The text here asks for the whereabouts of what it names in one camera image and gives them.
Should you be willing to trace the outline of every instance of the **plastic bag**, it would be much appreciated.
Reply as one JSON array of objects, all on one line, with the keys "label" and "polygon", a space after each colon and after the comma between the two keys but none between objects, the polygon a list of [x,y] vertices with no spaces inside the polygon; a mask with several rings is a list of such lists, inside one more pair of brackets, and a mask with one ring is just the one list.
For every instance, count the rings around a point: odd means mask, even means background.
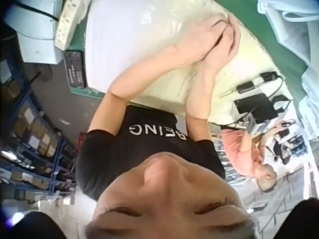
[{"label": "plastic bag", "polygon": [[[189,24],[216,13],[227,15],[223,7],[211,0],[93,1],[86,30],[88,86],[106,92],[111,82],[131,64],[177,43]],[[255,79],[261,72],[280,74],[267,51],[243,25],[241,33],[238,55],[216,77],[212,97],[214,115],[210,121],[233,122],[229,116],[232,98],[219,99],[219,95],[243,81]],[[196,74],[196,65],[169,72],[133,101],[182,115]],[[263,91],[270,95],[278,85],[267,84]],[[283,91],[292,98],[285,85]]]}]

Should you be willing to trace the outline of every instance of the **fluorescent light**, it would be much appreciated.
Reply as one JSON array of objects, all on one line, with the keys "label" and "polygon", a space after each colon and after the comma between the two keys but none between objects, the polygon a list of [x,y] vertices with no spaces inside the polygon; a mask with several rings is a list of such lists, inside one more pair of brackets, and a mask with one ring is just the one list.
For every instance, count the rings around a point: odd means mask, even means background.
[{"label": "fluorescent light", "polygon": [[11,159],[11,160],[17,160],[16,155],[15,155],[14,153],[12,153],[12,152],[1,151],[1,153],[2,153],[5,157],[7,157],[7,158],[9,158],[9,159]]},{"label": "fluorescent light", "polygon": [[253,208],[247,209],[247,213],[251,214],[251,213],[253,213],[253,212],[254,212],[254,209],[253,209]]}]

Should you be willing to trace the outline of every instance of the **workbench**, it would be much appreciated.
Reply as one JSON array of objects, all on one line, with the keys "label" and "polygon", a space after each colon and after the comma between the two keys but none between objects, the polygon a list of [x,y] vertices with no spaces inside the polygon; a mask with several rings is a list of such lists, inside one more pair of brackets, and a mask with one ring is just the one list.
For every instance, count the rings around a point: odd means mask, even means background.
[{"label": "workbench", "polygon": [[[298,111],[299,101],[306,95],[301,84],[301,75],[306,70],[305,63],[285,47],[277,43],[276,37],[267,18],[257,12],[257,0],[216,0],[228,11],[244,23],[244,25],[263,44],[274,63],[286,77],[286,84],[294,97],[295,107]],[[84,35],[86,30],[85,18],[77,27],[69,50],[84,52]],[[104,94],[92,89],[70,88],[71,92],[78,95],[101,99]]]}]

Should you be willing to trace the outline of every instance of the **clasped hands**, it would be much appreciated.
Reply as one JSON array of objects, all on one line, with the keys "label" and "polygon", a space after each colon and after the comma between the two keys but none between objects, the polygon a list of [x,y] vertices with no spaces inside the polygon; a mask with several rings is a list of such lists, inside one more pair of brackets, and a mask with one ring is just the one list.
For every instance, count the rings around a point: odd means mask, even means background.
[{"label": "clasped hands", "polygon": [[175,48],[181,67],[201,61],[205,70],[218,73],[237,54],[239,42],[237,19],[218,14],[193,24]]}]

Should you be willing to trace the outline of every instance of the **floor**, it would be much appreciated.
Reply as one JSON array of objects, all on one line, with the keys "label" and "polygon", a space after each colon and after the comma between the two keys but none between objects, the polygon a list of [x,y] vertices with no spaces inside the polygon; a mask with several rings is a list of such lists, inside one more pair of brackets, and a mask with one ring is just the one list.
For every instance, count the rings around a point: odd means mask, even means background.
[{"label": "floor", "polygon": [[[36,79],[32,88],[53,124],[72,143],[76,143],[79,133],[87,131],[100,100],[70,93],[63,61],[58,65],[51,65],[51,68],[53,79],[47,82]],[[32,64],[25,64],[25,69],[31,78],[34,75]]]}]

